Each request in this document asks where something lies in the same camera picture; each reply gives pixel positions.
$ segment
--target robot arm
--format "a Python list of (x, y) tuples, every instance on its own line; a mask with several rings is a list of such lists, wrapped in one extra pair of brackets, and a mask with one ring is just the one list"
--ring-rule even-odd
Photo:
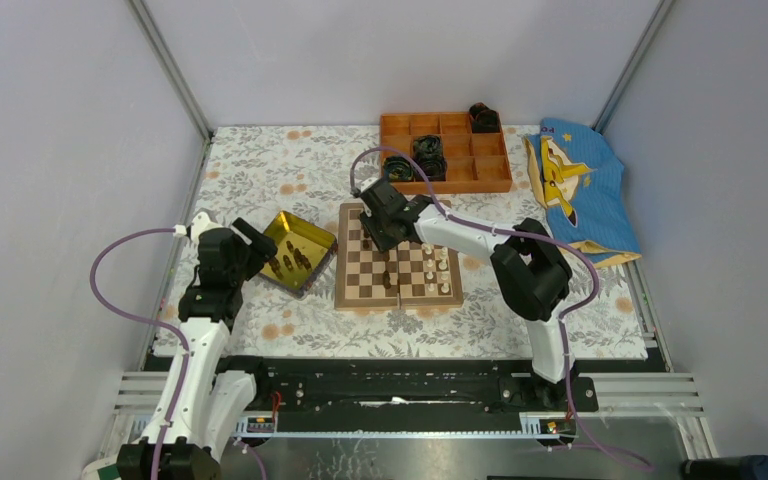
[(206, 212), (197, 214), (190, 226), (175, 227), (176, 236), (186, 236), (198, 246), (193, 282), (178, 304), (180, 330), (189, 350), (178, 345), (151, 421), (138, 443), (120, 449), (116, 467), (122, 480), (150, 478), (152, 452), (164, 426), (160, 461), (164, 478), (221, 478), (219, 459), (225, 442), (240, 412), (254, 399), (256, 381), (247, 372), (215, 375), (215, 371), (243, 304), (243, 283), (277, 253), (270, 238), (242, 219), (233, 226), (249, 243)]
[[(569, 294), (572, 270), (557, 247), (460, 225), (434, 208), (429, 197), (417, 195), (408, 201), (384, 178), (366, 182), (357, 193), (366, 207), (360, 221), (379, 250), (389, 250), (407, 240), (453, 248), (490, 263), (505, 303), (526, 320), (534, 373), (551, 384), (564, 379), (561, 331), (552, 311)], [(533, 219), (514, 225), (457, 216), (491, 229), (548, 235)], [(528, 264), (523, 256), (530, 257)]]

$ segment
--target orange sorting tray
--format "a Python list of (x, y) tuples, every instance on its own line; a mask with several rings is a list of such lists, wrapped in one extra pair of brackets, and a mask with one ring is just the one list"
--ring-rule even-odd
[[(473, 133), (466, 112), (381, 115), (382, 146), (397, 148), (413, 157), (413, 141), (424, 135), (440, 136), (448, 164), (446, 180), (431, 182), (435, 193), (510, 191), (511, 165), (503, 133)], [(382, 170), (384, 160), (391, 155), (382, 152)], [(421, 179), (393, 182), (393, 186), (407, 195), (427, 193)]]

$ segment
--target floral pattern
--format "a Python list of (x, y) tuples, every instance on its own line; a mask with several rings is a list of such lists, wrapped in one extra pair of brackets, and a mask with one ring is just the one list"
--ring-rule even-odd
[[(534, 126), (505, 128), (514, 185), (509, 193), (441, 195), (453, 209), (487, 219), (533, 217), (545, 224), (526, 175), (522, 137)], [(378, 127), (223, 127), (213, 139), (195, 208), (222, 224), (243, 217), (265, 228), (280, 210), (337, 233), (340, 204), (349, 194), (348, 171), (363, 150), (378, 144)], [(357, 168), (359, 180), (378, 174), (376, 155)], [(452, 309), (338, 312), (336, 260), (302, 300), (260, 278), (243, 289), (244, 304), (227, 354), (306, 357), (528, 358), (525, 321), (502, 300), (492, 269), (460, 255), (464, 304)], [(574, 275), (569, 305), (590, 289), (587, 270), (569, 259)], [(196, 250), (184, 247), (160, 318), (177, 323), (177, 303), (193, 275)], [(602, 289), (570, 314), (569, 335), (578, 358), (645, 358), (646, 349), (622, 267), (599, 270)], [(156, 355), (171, 355), (177, 341), (166, 330)]]

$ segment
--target yellow metal tray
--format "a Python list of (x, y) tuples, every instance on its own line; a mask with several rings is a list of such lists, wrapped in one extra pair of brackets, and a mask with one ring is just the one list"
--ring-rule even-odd
[[(337, 237), (334, 234), (289, 212), (279, 213), (263, 234), (275, 241), (278, 247), (275, 259), (280, 265), (280, 275), (269, 264), (263, 267), (260, 275), (298, 298), (307, 293), (337, 251)], [(295, 261), (293, 250), (299, 250), (308, 259), (310, 269)], [(285, 257), (290, 261), (292, 269), (285, 265)]]

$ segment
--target chessboard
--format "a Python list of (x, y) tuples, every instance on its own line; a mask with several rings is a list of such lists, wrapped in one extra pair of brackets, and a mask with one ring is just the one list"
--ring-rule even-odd
[(395, 310), (463, 305), (458, 252), (402, 242), (379, 252), (360, 223), (362, 203), (340, 205), (337, 310)]

